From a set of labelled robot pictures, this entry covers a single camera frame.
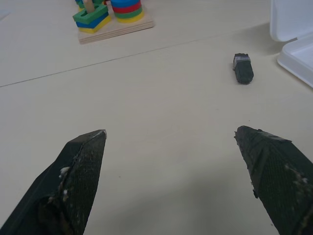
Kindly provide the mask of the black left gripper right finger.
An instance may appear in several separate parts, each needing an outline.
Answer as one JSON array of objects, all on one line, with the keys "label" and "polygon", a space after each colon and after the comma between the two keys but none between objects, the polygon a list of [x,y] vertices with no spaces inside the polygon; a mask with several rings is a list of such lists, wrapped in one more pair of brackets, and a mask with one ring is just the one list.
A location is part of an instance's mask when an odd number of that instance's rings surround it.
[{"label": "black left gripper right finger", "polygon": [[240,126],[234,138],[279,235],[313,235],[313,163],[290,140],[261,129]]}]

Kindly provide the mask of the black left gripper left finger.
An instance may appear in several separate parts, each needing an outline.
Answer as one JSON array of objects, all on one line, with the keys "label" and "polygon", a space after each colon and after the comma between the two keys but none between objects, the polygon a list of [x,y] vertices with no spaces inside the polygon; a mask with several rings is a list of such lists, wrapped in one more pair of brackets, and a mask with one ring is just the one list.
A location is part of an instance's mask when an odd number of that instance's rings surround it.
[{"label": "black left gripper left finger", "polygon": [[32,183],[0,235],[83,235],[98,188],[107,132],[66,143]]}]

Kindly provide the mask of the white plastic container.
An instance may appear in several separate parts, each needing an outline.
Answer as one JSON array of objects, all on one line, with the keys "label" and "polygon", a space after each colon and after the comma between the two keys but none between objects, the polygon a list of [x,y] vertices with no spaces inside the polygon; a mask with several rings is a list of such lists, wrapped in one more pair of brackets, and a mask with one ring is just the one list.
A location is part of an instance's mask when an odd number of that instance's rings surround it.
[{"label": "white plastic container", "polygon": [[286,43],[277,63],[313,88],[313,0],[271,0],[269,32]]}]

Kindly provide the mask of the black eraser with grey band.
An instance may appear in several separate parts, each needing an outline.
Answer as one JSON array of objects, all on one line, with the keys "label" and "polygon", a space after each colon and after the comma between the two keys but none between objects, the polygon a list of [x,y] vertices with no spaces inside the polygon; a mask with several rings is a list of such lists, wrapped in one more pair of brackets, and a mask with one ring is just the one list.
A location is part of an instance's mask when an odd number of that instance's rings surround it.
[{"label": "black eraser with grey band", "polygon": [[237,53],[234,55],[233,70],[238,83],[247,85],[253,80],[254,72],[248,54]]}]

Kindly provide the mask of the wooden stacking toy base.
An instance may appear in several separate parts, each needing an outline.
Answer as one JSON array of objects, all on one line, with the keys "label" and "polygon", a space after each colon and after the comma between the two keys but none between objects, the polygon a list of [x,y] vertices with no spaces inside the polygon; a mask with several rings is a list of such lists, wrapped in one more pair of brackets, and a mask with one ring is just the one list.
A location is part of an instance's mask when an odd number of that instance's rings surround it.
[{"label": "wooden stacking toy base", "polygon": [[120,35],[145,30],[155,26],[152,17],[145,13],[143,18],[133,23],[119,23],[113,18],[109,23],[99,29],[97,32],[90,34],[82,31],[78,32],[78,41],[80,44],[88,44]]}]

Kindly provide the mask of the blue square stacking block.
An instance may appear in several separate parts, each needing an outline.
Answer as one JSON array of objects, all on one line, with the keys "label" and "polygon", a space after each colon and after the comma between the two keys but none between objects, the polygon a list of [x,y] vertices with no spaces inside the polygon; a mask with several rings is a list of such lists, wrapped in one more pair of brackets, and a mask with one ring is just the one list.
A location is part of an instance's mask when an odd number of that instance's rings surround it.
[{"label": "blue square stacking block", "polygon": [[76,25],[78,27],[82,27],[82,28],[95,28],[97,27],[99,24],[101,24],[102,21],[111,21],[111,17],[110,15],[107,13],[101,15],[100,17],[96,18],[95,20],[92,20],[90,23],[81,23],[81,22],[77,22],[75,21]]}]

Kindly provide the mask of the green square stacking block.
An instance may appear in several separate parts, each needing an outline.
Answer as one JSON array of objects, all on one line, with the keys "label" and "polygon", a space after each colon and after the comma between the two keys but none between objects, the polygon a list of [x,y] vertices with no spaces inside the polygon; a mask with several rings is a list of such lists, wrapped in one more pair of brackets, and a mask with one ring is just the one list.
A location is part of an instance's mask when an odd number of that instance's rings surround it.
[{"label": "green square stacking block", "polygon": [[108,7],[106,5],[97,4],[93,12],[88,13],[85,9],[81,10],[73,15],[73,19],[75,22],[89,24],[106,13],[108,13]]}]

